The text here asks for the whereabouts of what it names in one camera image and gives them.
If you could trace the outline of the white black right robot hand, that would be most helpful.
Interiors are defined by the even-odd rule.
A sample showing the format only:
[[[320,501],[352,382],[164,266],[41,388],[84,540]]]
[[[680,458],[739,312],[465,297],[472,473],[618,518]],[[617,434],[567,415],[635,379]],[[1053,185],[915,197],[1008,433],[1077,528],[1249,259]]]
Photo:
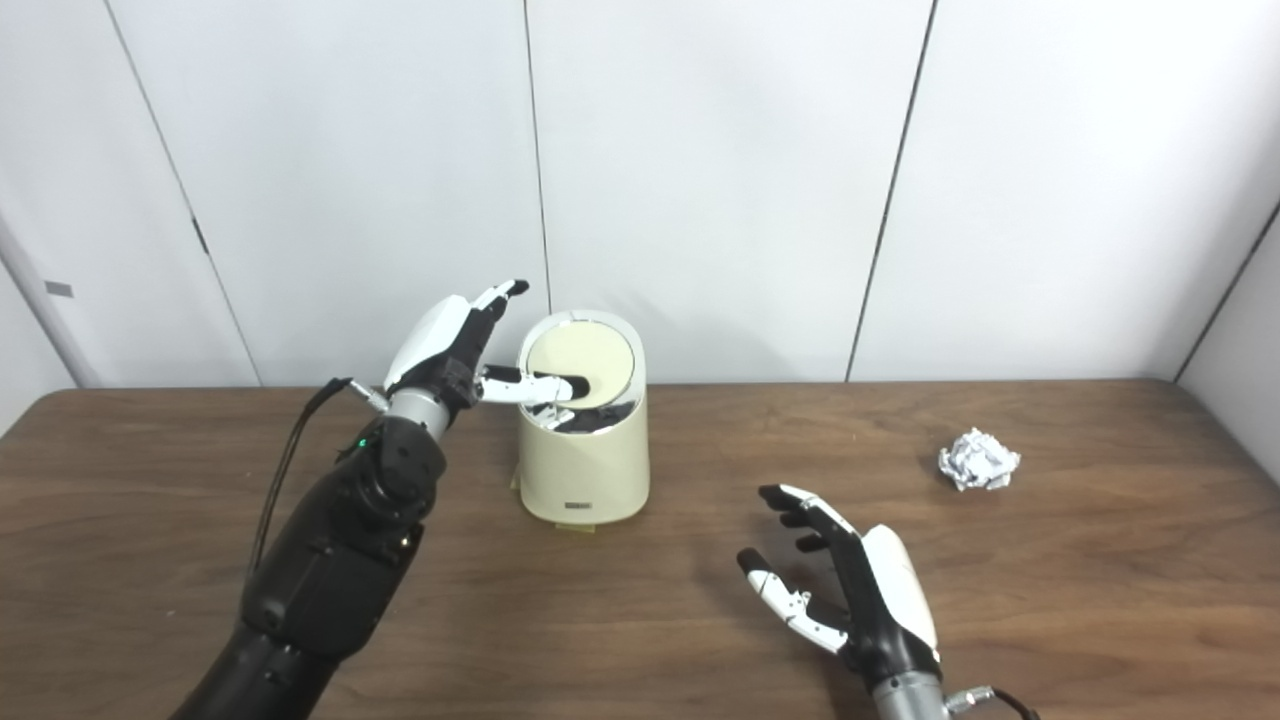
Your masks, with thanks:
[[[759,600],[792,632],[840,657],[873,691],[908,674],[938,682],[937,630],[915,569],[884,525],[859,532],[820,496],[795,486],[762,486],[759,496],[788,529],[806,529],[795,546],[827,551],[844,596],[838,606],[800,591],[755,548],[737,562]]]

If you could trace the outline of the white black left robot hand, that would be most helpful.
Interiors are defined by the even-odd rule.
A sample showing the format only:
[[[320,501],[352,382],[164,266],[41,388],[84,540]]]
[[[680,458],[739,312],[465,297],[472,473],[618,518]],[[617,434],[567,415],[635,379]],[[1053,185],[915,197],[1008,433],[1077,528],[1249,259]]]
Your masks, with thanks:
[[[410,332],[387,373],[387,414],[412,421],[440,439],[460,413],[480,402],[540,405],[586,397],[591,386],[581,375],[483,363],[509,301],[527,290],[526,281],[512,279],[475,300],[451,295],[431,307]]]

